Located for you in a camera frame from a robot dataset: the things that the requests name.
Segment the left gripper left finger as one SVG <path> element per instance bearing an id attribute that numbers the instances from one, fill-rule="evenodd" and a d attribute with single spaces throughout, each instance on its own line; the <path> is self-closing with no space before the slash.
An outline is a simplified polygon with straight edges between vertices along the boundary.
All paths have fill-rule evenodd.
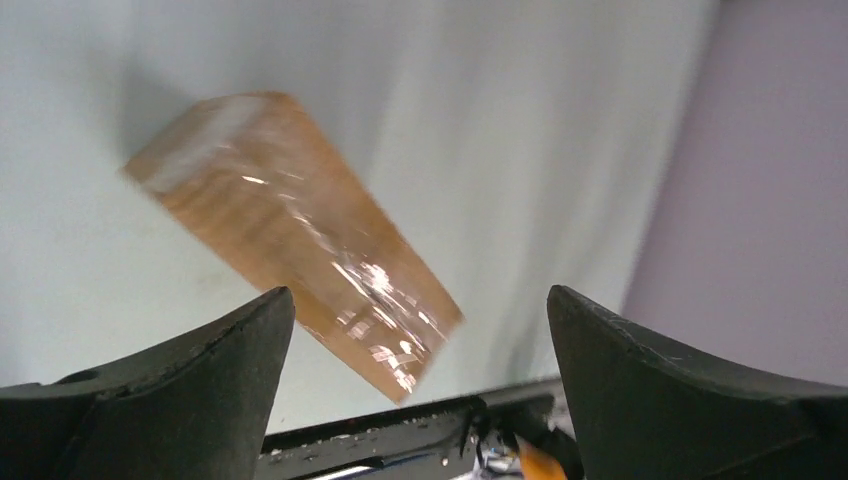
<path id="1" fill-rule="evenodd" d="M 5 479 L 250 479 L 295 320 L 272 289 L 52 384 L 1 391 Z"/>

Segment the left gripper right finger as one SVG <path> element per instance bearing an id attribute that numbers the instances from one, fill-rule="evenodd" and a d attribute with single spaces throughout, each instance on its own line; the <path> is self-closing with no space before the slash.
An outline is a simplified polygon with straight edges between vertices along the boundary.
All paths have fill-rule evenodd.
<path id="1" fill-rule="evenodd" d="M 847 391 L 737 364 L 566 286 L 551 337 L 590 479 L 843 479 Z"/>

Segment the brown cardboard express box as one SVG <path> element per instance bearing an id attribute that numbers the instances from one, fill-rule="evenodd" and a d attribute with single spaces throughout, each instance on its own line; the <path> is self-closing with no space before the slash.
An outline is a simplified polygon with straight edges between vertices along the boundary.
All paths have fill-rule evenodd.
<path id="1" fill-rule="evenodd" d="M 203 100 L 125 173 L 394 403 L 462 313 L 305 109 L 281 92 Z"/>

